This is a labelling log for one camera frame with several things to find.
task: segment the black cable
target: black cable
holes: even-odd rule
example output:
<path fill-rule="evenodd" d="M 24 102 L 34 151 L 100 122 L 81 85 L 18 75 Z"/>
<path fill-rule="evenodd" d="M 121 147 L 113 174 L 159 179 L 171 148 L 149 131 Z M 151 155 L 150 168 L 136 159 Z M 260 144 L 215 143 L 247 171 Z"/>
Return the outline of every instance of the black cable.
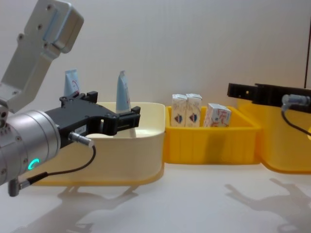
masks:
<path fill-rule="evenodd" d="M 306 131 L 306 130 L 300 128 L 299 126 L 296 126 L 296 125 L 292 124 L 292 123 L 286 118 L 286 116 L 285 116 L 285 111 L 282 111 L 281 114 L 282 114 L 282 117 L 283 117 L 284 121 L 285 121 L 289 126 L 291 126 L 291 127 L 295 128 L 295 129 L 297 129 L 297 130 L 299 130 L 299 131 L 305 133 L 306 135 L 311 136 L 311 133 L 310 133 L 310 132 L 308 132 L 308 131 Z"/>
<path fill-rule="evenodd" d="M 33 184 L 33 183 L 35 183 L 37 181 L 40 181 L 40 180 L 42 180 L 42 179 L 44 179 L 44 178 L 46 178 L 48 176 L 72 173 L 72 172 L 76 172 L 76 171 L 82 170 L 83 168 L 86 168 L 87 166 L 89 166 L 93 162 L 93 160 L 95 159 L 95 156 L 96 156 L 96 148 L 95 148 L 95 146 L 92 146 L 92 149 L 93 149 L 93 155 L 92 155 L 91 159 L 86 164 L 84 164 L 83 166 L 77 167 L 75 169 L 65 170 L 65 171 L 57 171 L 57 172 L 51 172 L 51 173 L 42 172 L 42 173 L 40 173 L 38 175 L 29 177 L 27 179 L 29 184 Z"/>

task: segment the silver cylindrical joint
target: silver cylindrical joint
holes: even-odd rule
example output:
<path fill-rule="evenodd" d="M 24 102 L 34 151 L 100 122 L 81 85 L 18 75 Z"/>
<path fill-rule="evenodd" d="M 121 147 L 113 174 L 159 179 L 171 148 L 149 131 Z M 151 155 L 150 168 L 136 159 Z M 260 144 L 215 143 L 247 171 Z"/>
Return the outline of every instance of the silver cylindrical joint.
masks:
<path fill-rule="evenodd" d="M 87 137 L 84 137 L 84 136 L 82 136 L 78 133 L 74 133 L 74 132 L 69 133 L 68 139 L 70 141 L 78 142 L 78 143 L 81 143 L 83 145 L 86 145 L 90 148 L 94 145 L 94 141 L 92 139 L 89 139 Z"/>
<path fill-rule="evenodd" d="M 282 103 L 288 105 L 309 106 L 311 103 L 311 99 L 309 96 L 284 95 L 282 97 Z"/>
<path fill-rule="evenodd" d="M 0 185 L 55 157 L 59 148 L 59 131 L 44 112 L 8 117 L 0 129 Z"/>

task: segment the small carton box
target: small carton box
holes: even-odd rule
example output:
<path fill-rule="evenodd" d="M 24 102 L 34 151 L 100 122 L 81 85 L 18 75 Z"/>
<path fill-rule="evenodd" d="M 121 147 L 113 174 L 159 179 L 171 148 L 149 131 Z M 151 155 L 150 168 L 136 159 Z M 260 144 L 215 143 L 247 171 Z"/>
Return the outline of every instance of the small carton box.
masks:
<path fill-rule="evenodd" d="M 197 94 L 186 94 L 186 96 L 186 127 L 199 127 L 201 118 L 202 97 Z"/>
<path fill-rule="evenodd" d="M 185 95 L 175 94 L 172 98 L 171 126 L 185 127 L 187 109 L 187 97 Z"/>
<path fill-rule="evenodd" d="M 216 103 L 209 103 L 204 119 L 205 127 L 228 127 L 230 123 L 231 111 Z"/>

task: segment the black bracket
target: black bracket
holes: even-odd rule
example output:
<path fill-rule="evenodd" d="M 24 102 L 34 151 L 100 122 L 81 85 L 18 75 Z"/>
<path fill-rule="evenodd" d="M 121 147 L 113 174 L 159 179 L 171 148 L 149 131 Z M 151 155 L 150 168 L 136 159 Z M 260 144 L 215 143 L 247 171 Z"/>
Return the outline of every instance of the black bracket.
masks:
<path fill-rule="evenodd" d="M 283 105 L 282 97 L 290 94 L 311 97 L 311 90 L 258 83 L 255 86 L 229 83 L 227 93 L 229 97 L 251 100 L 254 104 L 275 107 L 281 107 Z M 311 106 L 292 106 L 291 109 L 311 113 Z"/>
<path fill-rule="evenodd" d="M 118 131 L 138 127 L 140 107 L 134 107 L 130 112 L 116 114 L 109 109 L 96 104 L 98 93 L 73 93 L 59 98 L 61 107 L 46 112 L 55 122 L 61 136 L 61 148 L 71 143 L 68 140 L 70 132 L 81 135 L 101 133 L 115 135 Z"/>

